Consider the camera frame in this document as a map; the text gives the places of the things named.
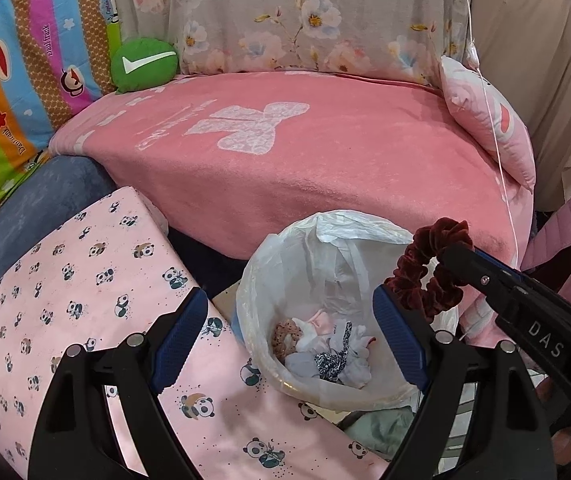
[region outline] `scrunchie in bin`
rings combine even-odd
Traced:
[[[473,248],[466,221],[440,218],[431,226],[417,229],[412,243],[399,258],[393,276],[385,280],[385,285],[396,294],[403,308],[420,310],[430,323],[437,314],[457,306],[463,299],[460,287],[468,285],[440,262],[443,250],[456,242]],[[421,279],[427,275],[427,264],[434,257],[439,264],[424,290]]]

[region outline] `round green cushion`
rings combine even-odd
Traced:
[[[178,54],[171,44],[140,38],[124,43],[114,54],[112,81],[117,93],[147,90],[172,81],[177,68]]]

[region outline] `pink panda print fabric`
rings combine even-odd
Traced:
[[[22,478],[67,346],[117,346],[198,286],[146,202],[133,188],[117,190],[45,237],[0,280],[0,452]],[[117,388],[106,396],[125,461],[144,473]],[[378,479],[387,466],[313,408],[268,386],[212,305],[178,381],[159,400],[204,479]]]

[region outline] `trash bag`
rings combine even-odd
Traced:
[[[412,234],[389,220],[357,211],[317,213],[281,234],[268,235],[250,258],[236,292],[236,314],[252,364],[285,394],[338,412],[383,410],[416,392],[404,378],[373,312],[373,292],[397,266]],[[436,266],[434,260],[424,284]],[[294,376],[272,354],[275,325],[309,319],[320,308],[367,327],[372,379],[356,389]],[[454,333],[454,308],[435,319],[435,330]]]

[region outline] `blue stripe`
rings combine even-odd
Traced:
[[[54,16],[56,17],[57,28],[59,29],[60,55],[63,66],[78,66],[85,78],[86,90],[92,101],[100,99],[103,94],[101,89],[92,77],[90,70],[88,47],[83,36],[83,26],[81,23],[81,12],[78,8],[78,0],[52,0],[54,4]],[[99,10],[99,1],[96,2],[96,12]],[[71,28],[65,27],[65,20]]]
[[[54,129],[25,69],[11,0],[0,0],[0,40],[8,46],[11,73],[10,79],[1,83],[3,93],[27,140],[44,150]],[[29,115],[25,115],[26,110],[30,110]]]

